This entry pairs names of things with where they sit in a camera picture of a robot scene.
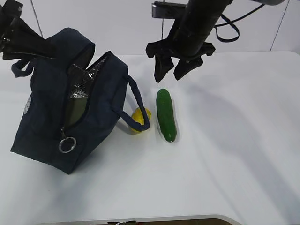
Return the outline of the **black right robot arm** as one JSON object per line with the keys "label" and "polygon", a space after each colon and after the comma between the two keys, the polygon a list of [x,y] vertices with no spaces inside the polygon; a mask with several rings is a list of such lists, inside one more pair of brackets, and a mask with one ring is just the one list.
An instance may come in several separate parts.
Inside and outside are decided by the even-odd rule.
{"label": "black right robot arm", "polygon": [[152,17],[174,20],[167,38],[146,47],[147,56],[155,58],[156,82],[162,81],[171,69],[176,80],[180,80],[203,64],[203,55],[214,53],[215,47],[206,39],[230,3],[229,0],[190,0],[186,5],[152,3]]}

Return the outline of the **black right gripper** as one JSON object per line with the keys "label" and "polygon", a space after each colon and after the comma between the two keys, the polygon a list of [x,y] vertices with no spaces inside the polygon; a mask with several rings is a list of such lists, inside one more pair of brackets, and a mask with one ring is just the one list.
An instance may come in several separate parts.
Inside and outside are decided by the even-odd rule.
{"label": "black right gripper", "polygon": [[196,30],[189,30],[179,22],[174,22],[167,38],[147,44],[147,56],[155,57],[154,78],[157,83],[174,67],[171,57],[180,59],[173,73],[178,81],[203,64],[199,57],[214,53],[214,45],[205,40],[215,23],[196,22],[195,25],[199,25]]}

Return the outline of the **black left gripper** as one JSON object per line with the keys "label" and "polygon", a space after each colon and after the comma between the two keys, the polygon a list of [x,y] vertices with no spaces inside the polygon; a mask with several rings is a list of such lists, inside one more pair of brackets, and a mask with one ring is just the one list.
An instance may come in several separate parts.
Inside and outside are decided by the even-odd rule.
{"label": "black left gripper", "polygon": [[56,47],[42,38],[21,19],[23,4],[7,0],[0,7],[0,52],[4,60],[55,58]]}

